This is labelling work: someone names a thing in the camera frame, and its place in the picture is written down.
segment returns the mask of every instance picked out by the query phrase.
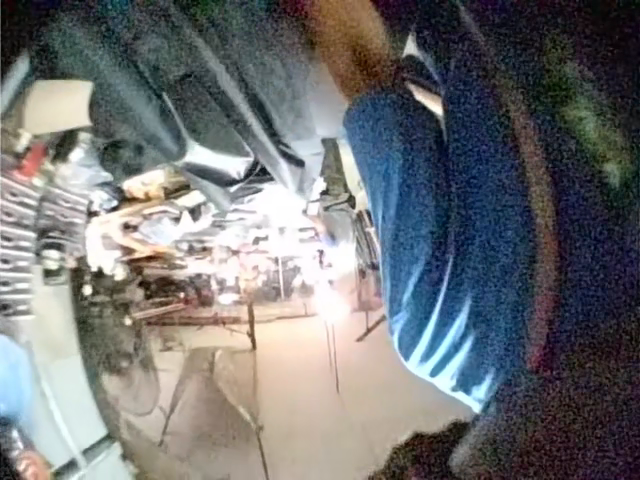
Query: bright light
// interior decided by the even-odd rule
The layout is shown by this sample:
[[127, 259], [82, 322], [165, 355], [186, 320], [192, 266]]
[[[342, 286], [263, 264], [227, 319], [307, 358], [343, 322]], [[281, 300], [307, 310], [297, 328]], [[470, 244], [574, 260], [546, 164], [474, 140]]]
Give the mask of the bright light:
[[328, 324], [339, 323], [351, 313], [345, 299], [325, 282], [316, 285], [314, 301], [318, 315]]
[[234, 302], [237, 302], [240, 299], [240, 295], [237, 293], [221, 293], [218, 295], [218, 303], [221, 305], [231, 305]]

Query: person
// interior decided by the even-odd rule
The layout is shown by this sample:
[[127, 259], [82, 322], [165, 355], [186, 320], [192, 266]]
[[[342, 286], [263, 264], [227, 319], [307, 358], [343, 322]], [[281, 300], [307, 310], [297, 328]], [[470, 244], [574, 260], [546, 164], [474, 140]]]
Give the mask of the person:
[[[368, 0], [314, 1], [310, 27], [349, 102], [344, 126], [380, 238], [394, 347], [479, 413], [511, 379], [560, 368], [576, 343], [634, 321], [638, 165], [633, 128], [620, 125], [637, 119], [619, 99], [637, 98], [594, 93], [614, 76], [572, 55], [579, 19], [478, 5], [476, 16], [511, 40], [493, 48], [468, 10], [430, 5], [416, 12], [436, 86], [422, 103]], [[527, 38], [516, 28], [525, 19]], [[613, 61], [586, 54], [594, 68]], [[524, 100], [516, 84], [537, 96]], [[423, 478], [402, 475], [382, 478]]]

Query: metal leg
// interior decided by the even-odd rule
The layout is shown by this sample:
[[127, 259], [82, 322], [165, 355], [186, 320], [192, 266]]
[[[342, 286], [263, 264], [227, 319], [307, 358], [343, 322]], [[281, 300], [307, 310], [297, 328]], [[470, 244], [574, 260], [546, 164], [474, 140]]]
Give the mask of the metal leg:
[[331, 339], [329, 338], [329, 324], [324, 322], [324, 332], [327, 336], [327, 355], [329, 355], [329, 370], [333, 370], [333, 358], [331, 356]]
[[336, 348], [336, 326], [331, 324], [331, 338], [333, 343], [333, 369], [336, 377], [336, 393], [340, 393], [340, 375], [338, 373], [338, 349]]

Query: concrete floor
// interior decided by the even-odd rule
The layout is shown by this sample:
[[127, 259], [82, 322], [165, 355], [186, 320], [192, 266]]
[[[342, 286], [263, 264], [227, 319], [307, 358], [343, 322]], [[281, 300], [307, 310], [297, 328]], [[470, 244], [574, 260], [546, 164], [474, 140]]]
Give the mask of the concrete floor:
[[404, 369], [386, 327], [356, 343], [364, 314], [336, 325], [339, 394], [316, 317], [257, 325], [255, 356], [245, 336], [219, 327], [157, 328], [156, 350], [160, 335], [173, 346], [156, 355], [161, 409], [128, 419], [160, 443], [162, 411], [173, 411], [161, 448], [189, 465], [189, 478], [264, 478], [252, 423], [271, 480], [365, 478], [402, 437], [470, 415]]

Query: clothing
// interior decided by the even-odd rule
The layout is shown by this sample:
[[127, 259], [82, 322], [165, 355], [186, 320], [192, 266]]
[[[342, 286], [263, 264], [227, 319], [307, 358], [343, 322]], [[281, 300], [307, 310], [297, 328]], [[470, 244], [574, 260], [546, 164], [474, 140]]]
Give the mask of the clothing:
[[[526, 368], [534, 222], [499, 96], [472, 42], [453, 55], [440, 75], [444, 131], [395, 90], [356, 99], [345, 128], [380, 237], [394, 346], [411, 371], [479, 411]], [[640, 269], [588, 149], [551, 107], [541, 101], [532, 118], [554, 188], [561, 284], [548, 343], [562, 351], [634, 308]]]

